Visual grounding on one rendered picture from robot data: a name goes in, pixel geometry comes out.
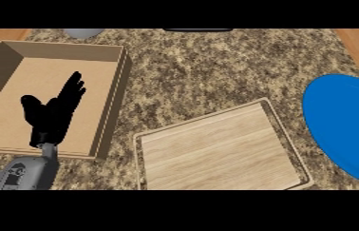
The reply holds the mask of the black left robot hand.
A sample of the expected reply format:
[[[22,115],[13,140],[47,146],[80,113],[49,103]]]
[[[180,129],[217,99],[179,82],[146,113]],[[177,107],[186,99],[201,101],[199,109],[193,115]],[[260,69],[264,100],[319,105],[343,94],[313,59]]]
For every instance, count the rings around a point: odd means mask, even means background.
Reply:
[[[75,71],[65,82],[59,95],[49,100],[46,105],[32,95],[21,97],[24,118],[32,127],[29,146],[58,145],[62,142],[69,129],[72,113],[84,92],[81,73]]]

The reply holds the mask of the pale wooden tray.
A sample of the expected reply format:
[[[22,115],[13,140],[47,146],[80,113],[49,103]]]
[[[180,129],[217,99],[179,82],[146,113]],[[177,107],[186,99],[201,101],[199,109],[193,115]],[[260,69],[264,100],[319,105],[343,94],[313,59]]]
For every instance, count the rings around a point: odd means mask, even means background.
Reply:
[[[313,177],[267,99],[133,135],[140,190],[298,190]]]

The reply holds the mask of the blue plate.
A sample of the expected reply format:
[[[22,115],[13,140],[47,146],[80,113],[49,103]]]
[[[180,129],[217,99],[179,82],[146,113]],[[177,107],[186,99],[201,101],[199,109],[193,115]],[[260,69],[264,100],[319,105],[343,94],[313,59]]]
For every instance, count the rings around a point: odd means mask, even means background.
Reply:
[[[359,179],[359,77],[325,74],[309,83],[301,100],[312,137],[340,169]]]

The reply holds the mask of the open wooden drawer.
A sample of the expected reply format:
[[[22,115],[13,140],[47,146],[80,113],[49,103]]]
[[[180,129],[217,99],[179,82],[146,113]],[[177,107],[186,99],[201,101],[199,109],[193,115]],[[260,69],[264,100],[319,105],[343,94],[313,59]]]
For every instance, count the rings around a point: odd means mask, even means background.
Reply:
[[[0,41],[0,153],[37,155],[29,146],[32,127],[19,99],[32,95],[46,103],[59,95],[74,72],[86,93],[74,110],[59,156],[103,159],[123,104],[131,61],[124,47]]]

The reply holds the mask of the grey round object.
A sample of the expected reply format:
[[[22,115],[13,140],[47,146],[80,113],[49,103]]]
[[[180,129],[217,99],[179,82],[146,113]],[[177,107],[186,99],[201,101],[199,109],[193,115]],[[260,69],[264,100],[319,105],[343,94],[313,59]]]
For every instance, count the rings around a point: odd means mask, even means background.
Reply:
[[[97,36],[103,29],[65,29],[65,33],[75,39],[87,39]]]

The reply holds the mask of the black flat appliance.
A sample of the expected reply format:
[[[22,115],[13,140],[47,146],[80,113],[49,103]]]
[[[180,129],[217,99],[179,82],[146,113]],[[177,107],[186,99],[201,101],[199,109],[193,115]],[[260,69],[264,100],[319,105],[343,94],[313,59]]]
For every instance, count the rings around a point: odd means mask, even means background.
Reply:
[[[233,29],[164,29],[171,32],[229,32]]]

